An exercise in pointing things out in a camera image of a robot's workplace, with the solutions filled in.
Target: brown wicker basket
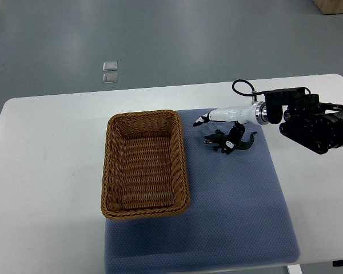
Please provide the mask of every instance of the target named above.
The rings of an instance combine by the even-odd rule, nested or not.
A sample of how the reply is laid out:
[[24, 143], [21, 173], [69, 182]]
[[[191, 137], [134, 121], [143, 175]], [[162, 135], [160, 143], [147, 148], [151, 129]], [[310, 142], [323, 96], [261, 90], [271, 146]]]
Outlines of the brown wicker basket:
[[190, 195], [182, 123], [172, 110], [117, 114], [107, 127], [101, 210], [112, 220], [180, 214]]

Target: blue mat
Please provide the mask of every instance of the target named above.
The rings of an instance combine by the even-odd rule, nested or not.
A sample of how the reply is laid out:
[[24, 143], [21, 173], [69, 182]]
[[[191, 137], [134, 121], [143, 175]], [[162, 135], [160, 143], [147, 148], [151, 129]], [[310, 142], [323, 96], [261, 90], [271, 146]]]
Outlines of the blue mat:
[[106, 221], [106, 273], [201, 271], [297, 261], [300, 252], [260, 126], [246, 151], [212, 150], [204, 136], [233, 123], [192, 127], [209, 110], [179, 111], [191, 202], [173, 217]]

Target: black cable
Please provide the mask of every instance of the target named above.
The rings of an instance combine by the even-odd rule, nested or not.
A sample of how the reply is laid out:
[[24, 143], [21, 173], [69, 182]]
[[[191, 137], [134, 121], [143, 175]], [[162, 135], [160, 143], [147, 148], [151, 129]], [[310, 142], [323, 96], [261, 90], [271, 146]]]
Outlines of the black cable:
[[[240, 82], [245, 83], [245, 84], [248, 84], [249, 87], [252, 89], [252, 93], [248, 93], [248, 94], [247, 94], [247, 93], [242, 93], [242, 92], [238, 91], [238, 90], [235, 88], [235, 85], [236, 85], [237, 83], [240, 83]], [[253, 85], [252, 85], [250, 82], [248, 82], [247, 80], [243, 80], [243, 79], [235, 80], [235, 81], [233, 82], [232, 88], [233, 88], [233, 91], [234, 91], [235, 93], [237, 93], [237, 94], [239, 94], [239, 95], [242, 95], [242, 96], [246, 96], [246, 97], [253, 97], [253, 96], [262, 95], [262, 94], [267, 94], [267, 93], [279, 92], [279, 91], [275, 91], [275, 90], [261, 91], [261, 92], [253, 92], [253, 91], [255, 91]], [[307, 87], [305, 87], [305, 89], [309, 92], [309, 94], [311, 94], [311, 91], [310, 91]]]

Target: white table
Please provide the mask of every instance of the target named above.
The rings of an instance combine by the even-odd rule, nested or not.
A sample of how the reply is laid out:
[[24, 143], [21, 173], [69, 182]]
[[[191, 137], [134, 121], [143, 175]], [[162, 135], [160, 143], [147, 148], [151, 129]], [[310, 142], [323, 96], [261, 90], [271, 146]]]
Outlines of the white table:
[[[258, 91], [306, 86], [321, 102], [343, 104], [339, 75], [252, 83]], [[104, 273], [100, 197], [111, 116], [249, 104], [230, 82], [9, 100], [0, 116], [0, 273]], [[317, 155], [276, 124], [263, 129], [300, 246], [297, 263], [343, 259], [343, 148]]]

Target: toy crocodile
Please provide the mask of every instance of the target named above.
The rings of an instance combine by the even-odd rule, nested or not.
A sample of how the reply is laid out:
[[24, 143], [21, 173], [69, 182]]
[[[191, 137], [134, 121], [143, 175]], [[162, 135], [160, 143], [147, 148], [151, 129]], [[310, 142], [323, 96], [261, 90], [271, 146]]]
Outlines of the toy crocodile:
[[[232, 149], [227, 149], [226, 154], [230, 154], [234, 150], [248, 150], [254, 143], [254, 134], [257, 132], [254, 131], [250, 134], [250, 141], [243, 142], [240, 141]], [[218, 144], [218, 146], [213, 147], [213, 151], [218, 151], [219, 149], [225, 148], [225, 143], [228, 140], [228, 136], [223, 133], [221, 130], [216, 130], [215, 134], [205, 136], [205, 144]]]

